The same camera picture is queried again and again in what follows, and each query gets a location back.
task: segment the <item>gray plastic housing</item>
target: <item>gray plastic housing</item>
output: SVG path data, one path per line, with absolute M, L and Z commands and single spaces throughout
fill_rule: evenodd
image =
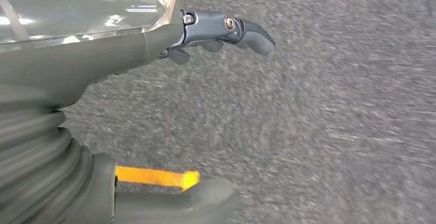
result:
M 141 28 L 154 23 L 159 18 L 156 13 L 143 13 L 143 26 L 138 24 L 135 13 L 130 24 L 137 24 L 136 29 L 126 31 L 122 27 L 110 31 L 110 36 L 59 44 L 53 42 L 72 34 L 77 38 L 84 27 L 91 28 L 98 21 L 91 18 L 104 11 L 100 6 L 104 7 L 107 0 L 89 0 L 89 17 L 81 20 L 88 24 L 59 34 L 64 38 L 49 33 L 50 25 L 74 28 L 69 26 L 77 21 L 69 12 L 74 7 L 81 11 L 79 5 L 57 0 L 56 9 L 44 10 L 47 0 L 26 0 L 30 4 L 26 10 L 26 3 L 20 1 L 24 0 L 0 0 L 1 17 L 9 22 L 0 24 L 0 223 L 169 223 L 167 213 L 175 201 L 179 203 L 180 215 L 173 215 L 170 223 L 223 223 L 237 199 L 231 184 L 201 183 L 179 196 L 115 195 L 116 161 L 108 155 L 91 154 L 67 129 L 59 127 L 66 119 L 59 110 L 76 103 L 91 83 L 149 64 L 180 39 L 183 25 L 178 2 L 171 21 L 154 30 Z M 59 12 L 62 4 L 65 14 Z M 120 8 L 125 4 L 112 5 Z M 28 20 L 33 17 L 31 20 L 39 20 L 41 26 L 25 23 L 25 18 L 20 17 L 25 11 Z M 63 20 L 58 20 L 58 24 L 50 23 L 59 17 Z M 30 38 L 38 33 L 48 35 L 43 38 L 46 41 Z M 195 193 L 198 188 L 208 191 Z M 207 196 L 213 190 L 221 195 L 215 201 Z M 127 208 L 132 202 L 136 208 Z M 161 215 L 149 208 L 158 208 Z M 198 219 L 188 210 L 198 210 L 196 213 L 203 215 Z M 144 213 L 154 214 L 146 218 L 141 216 Z

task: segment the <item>gray carpet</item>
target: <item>gray carpet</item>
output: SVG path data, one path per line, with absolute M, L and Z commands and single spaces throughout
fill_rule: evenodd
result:
M 68 109 L 77 138 L 230 179 L 230 223 L 436 223 L 436 0 L 183 2 L 260 22 L 276 52 L 111 77 Z

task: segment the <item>yellow tab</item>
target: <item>yellow tab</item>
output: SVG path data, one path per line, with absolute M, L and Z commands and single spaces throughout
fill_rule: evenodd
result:
M 200 179 L 200 173 L 197 171 L 187 171 L 180 174 L 164 170 L 127 166 L 117 166 L 116 175 L 119 181 L 179 187 L 182 191 L 191 188 Z
M 200 173 L 197 171 L 187 171 L 182 176 L 181 191 L 184 192 L 187 189 L 193 187 L 200 182 Z

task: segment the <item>flexible hose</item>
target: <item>flexible hose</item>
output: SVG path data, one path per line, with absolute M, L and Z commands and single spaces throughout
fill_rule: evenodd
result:
M 0 115 L 2 224 L 57 224 L 84 198 L 93 158 L 64 121 L 61 111 Z

